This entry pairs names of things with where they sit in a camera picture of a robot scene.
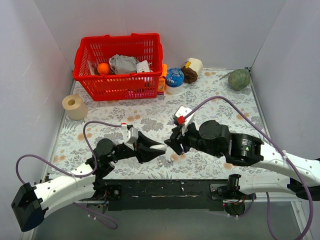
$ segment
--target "orange fruit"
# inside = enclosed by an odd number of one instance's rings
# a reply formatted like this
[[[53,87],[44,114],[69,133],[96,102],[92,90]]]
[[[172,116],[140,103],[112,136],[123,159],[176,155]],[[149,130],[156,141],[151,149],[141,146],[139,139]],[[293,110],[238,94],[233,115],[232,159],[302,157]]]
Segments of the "orange fruit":
[[[99,74],[108,75],[110,73],[110,66],[108,63],[103,62],[99,64],[97,70]]]

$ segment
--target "floral pattern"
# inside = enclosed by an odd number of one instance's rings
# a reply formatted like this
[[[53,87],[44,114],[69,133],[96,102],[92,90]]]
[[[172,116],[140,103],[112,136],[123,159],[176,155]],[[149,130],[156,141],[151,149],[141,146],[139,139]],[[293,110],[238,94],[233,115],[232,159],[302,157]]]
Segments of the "floral pattern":
[[[223,75],[230,70],[213,70],[206,68],[199,79],[193,83],[183,84],[183,90],[177,95],[164,94],[157,98],[92,101],[79,82],[75,84],[74,94],[79,94],[88,107],[88,115],[84,120],[75,121],[68,117],[57,143],[53,163],[65,171],[71,171],[91,157],[90,150],[82,134],[85,122],[97,120],[111,124],[126,122],[132,124],[147,137],[163,142],[171,135],[172,115],[179,106],[193,109],[203,100],[211,96],[224,96],[231,100],[254,124],[264,130],[255,97],[250,86],[242,91],[234,91],[228,86],[228,79]],[[214,99],[196,112],[194,122],[198,128],[207,120],[216,120],[229,126],[233,133],[247,133],[261,138],[230,105],[221,99]],[[94,148],[102,138],[109,138],[119,144],[124,141],[126,131],[120,128],[91,124],[86,135]],[[230,174],[246,175],[275,174],[265,169],[237,167],[225,162],[223,157],[217,158],[191,149],[181,156],[167,149],[165,155],[150,162],[139,164],[134,158],[123,159],[115,164],[115,169],[106,178],[109,179],[225,179]],[[50,178],[61,174],[50,170]]]

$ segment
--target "robotic arm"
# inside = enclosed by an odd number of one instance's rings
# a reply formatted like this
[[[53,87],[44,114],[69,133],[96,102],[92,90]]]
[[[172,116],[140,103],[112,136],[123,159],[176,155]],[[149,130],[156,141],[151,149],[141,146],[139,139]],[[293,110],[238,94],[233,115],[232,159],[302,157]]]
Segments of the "robotic arm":
[[[227,186],[213,190],[212,196],[225,200],[253,193],[282,192],[307,199],[298,176],[274,147],[248,134],[231,133],[228,126],[215,120],[204,122],[197,130],[193,123],[194,114],[186,120],[182,117],[190,112],[191,109],[183,106],[178,109],[173,116],[177,127],[172,129],[170,139],[164,141],[178,155],[194,148],[217,158],[224,156],[227,163],[235,166],[263,168],[278,173],[275,176],[232,174]],[[320,161],[286,155],[305,179],[312,200],[320,201]]]
[[[20,187],[11,207],[22,232],[37,227],[51,213],[69,204],[92,197],[98,199],[101,192],[109,193],[111,200],[118,198],[121,188],[112,189],[103,181],[115,168],[113,163],[136,157],[143,164],[166,153],[164,144],[147,138],[132,125],[123,124],[121,128],[128,130],[128,138],[124,143],[116,145],[104,138],[93,150],[97,158],[97,170],[93,174],[85,177],[60,176],[44,183],[33,186],[26,183]],[[94,168],[95,160],[91,157],[71,174],[85,175]]]

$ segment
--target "paper roll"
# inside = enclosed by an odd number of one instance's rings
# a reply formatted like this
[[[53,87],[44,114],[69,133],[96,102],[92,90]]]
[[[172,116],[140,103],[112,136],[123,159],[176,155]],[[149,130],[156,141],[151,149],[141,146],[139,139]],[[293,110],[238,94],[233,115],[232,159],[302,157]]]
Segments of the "paper roll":
[[[72,120],[82,120],[88,114],[88,108],[78,94],[66,96],[62,101],[62,106]]]
[[[201,60],[192,57],[188,58],[181,68],[184,74],[184,82],[188,84],[194,83],[203,68],[204,65]]]

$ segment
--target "green round fruit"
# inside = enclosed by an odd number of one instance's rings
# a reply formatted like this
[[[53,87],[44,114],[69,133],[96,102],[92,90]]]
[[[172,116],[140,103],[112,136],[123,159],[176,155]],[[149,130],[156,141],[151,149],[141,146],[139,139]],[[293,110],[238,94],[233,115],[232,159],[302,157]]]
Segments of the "green round fruit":
[[[228,77],[230,88],[235,91],[244,89],[250,83],[250,74],[246,69],[237,69]]]

